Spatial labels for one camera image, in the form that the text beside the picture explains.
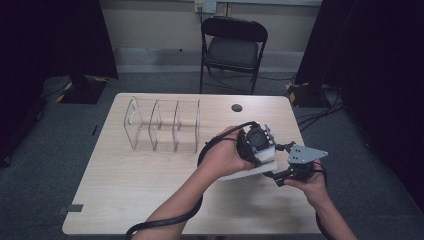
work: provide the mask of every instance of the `black chair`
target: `black chair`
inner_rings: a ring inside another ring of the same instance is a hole
[[[268,40],[268,32],[255,21],[214,16],[202,23],[202,63],[200,68],[200,93],[203,85],[203,69],[230,70],[252,74],[253,94],[262,54]],[[212,36],[209,46],[206,36]]]

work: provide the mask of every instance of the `forearm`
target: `forearm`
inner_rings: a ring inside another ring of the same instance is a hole
[[[314,206],[314,208],[321,219],[321,224],[334,239],[357,240],[330,199]]]
[[[194,208],[202,194],[216,180],[201,167],[197,168],[187,181],[146,221],[169,219],[186,214]],[[179,239],[186,222],[142,230],[133,239]]]

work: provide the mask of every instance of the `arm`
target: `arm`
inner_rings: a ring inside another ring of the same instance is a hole
[[[235,131],[226,138],[237,140]],[[205,155],[200,166],[187,181],[146,221],[161,220],[181,216],[194,208],[201,195],[218,178],[252,169],[252,163],[242,160],[237,154],[236,141],[222,140]],[[137,232],[133,240],[141,239],[179,239],[186,222],[165,227],[151,228]]]
[[[319,164],[314,164],[314,169],[320,170],[321,166]],[[298,188],[305,193],[309,204],[315,209],[318,216],[321,218],[321,223],[325,230],[334,239],[357,239],[331,201],[325,186],[323,174],[314,173],[306,182],[286,179],[284,184]]]

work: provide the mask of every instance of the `gray carpet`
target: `gray carpet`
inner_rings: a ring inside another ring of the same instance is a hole
[[[290,79],[293,73],[261,76]],[[258,79],[255,95],[284,95],[284,84],[290,80],[275,79]],[[221,84],[207,75],[205,80],[209,85]],[[66,81],[66,77],[48,79],[44,94]],[[239,89],[250,87],[248,78],[219,81]],[[241,94],[228,86],[209,85],[204,86],[204,93]],[[59,92],[47,96],[44,116],[11,156],[11,166],[0,169],[0,239],[122,239],[66,236],[61,231],[65,216],[58,214],[61,206],[72,203],[114,96],[120,92],[197,93],[198,88],[199,73],[122,73],[120,80],[108,83],[96,105],[56,103]],[[323,109],[293,110],[303,116]],[[323,160],[330,195],[359,239],[424,239],[421,212],[392,171],[366,147],[360,127],[347,111],[322,117],[302,131],[302,136],[307,146],[330,153]],[[275,239],[324,238],[291,235]]]

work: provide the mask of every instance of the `person's left hand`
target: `person's left hand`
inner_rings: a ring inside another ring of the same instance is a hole
[[[221,133],[232,128],[234,128],[234,126],[227,127]],[[221,140],[213,146],[206,153],[199,167],[207,169],[208,173],[212,174],[216,179],[239,171],[252,169],[255,165],[241,159],[237,153],[237,135],[240,131],[241,129],[230,133],[224,137],[226,139]]]

